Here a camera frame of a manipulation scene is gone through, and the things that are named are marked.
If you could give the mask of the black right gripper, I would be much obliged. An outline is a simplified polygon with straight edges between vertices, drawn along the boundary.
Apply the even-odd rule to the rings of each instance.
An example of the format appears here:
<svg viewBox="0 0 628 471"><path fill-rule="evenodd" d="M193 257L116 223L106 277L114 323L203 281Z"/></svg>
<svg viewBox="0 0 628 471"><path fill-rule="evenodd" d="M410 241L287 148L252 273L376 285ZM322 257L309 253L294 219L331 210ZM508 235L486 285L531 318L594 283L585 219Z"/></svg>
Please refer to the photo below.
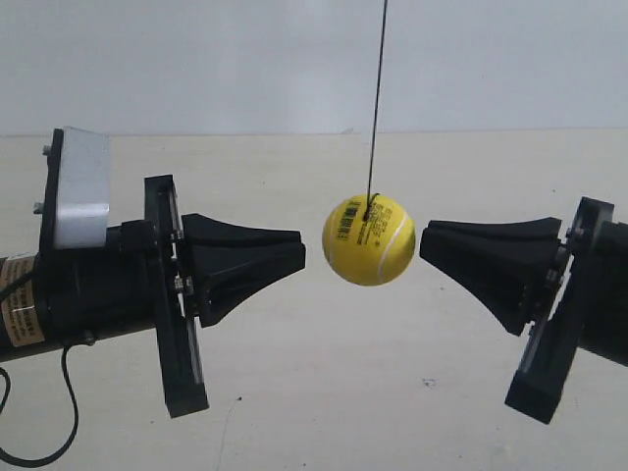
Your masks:
<svg viewBox="0 0 628 471"><path fill-rule="evenodd" d="M506 394L507 406L543 424L562 399L577 350L627 365L627 225L614 221L613 212L612 203L581 198L568 229L572 262L563 296L534 326ZM554 300L548 274L561 226L555 217L499 224L432 220L421 234L420 256L519 336Z"/></svg>

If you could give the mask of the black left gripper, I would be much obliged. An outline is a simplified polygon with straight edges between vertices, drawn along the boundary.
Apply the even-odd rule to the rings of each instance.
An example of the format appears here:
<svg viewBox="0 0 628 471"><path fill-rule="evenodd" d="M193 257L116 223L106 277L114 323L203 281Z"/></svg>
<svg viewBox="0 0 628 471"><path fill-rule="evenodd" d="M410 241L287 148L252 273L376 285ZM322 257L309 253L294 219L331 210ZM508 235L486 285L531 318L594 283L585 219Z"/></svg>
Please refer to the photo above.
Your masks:
<svg viewBox="0 0 628 471"><path fill-rule="evenodd" d="M165 404L179 418L209 407L192 318L217 325L255 293L303 270L306 248L299 231L185 214L181 275L173 259L181 228L174 179L146 177L143 191L143 218L107 230L115 268L105 337L155 331Z"/></svg>

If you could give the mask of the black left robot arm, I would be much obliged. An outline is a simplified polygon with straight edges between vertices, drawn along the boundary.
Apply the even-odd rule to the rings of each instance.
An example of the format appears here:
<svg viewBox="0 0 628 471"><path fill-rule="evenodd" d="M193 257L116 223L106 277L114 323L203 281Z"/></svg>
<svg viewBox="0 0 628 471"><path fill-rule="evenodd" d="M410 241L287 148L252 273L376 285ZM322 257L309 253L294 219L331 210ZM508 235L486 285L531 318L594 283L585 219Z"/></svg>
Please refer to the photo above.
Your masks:
<svg viewBox="0 0 628 471"><path fill-rule="evenodd" d="M169 414L206 409L197 329L302 270L300 233L180 214L169 175L145 179L140 219L110 226L108 136L65 127L43 152L38 249L1 261L2 359L151 329Z"/></svg>

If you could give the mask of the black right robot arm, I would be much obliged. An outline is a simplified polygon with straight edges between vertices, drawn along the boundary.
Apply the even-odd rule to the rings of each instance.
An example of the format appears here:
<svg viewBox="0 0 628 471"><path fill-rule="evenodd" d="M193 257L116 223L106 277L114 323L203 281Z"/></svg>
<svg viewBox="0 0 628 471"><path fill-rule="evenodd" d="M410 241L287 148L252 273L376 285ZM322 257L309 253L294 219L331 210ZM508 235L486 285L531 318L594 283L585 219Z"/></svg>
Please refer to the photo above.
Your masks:
<svg viewBox="0 0 628 471"><path fill-rule="evenodd" d="M420 257L529 340L504 402L548 424L577 350L627 363L627 226L584 196L562 235L555 217L502 224L432 220Z"/></svg>

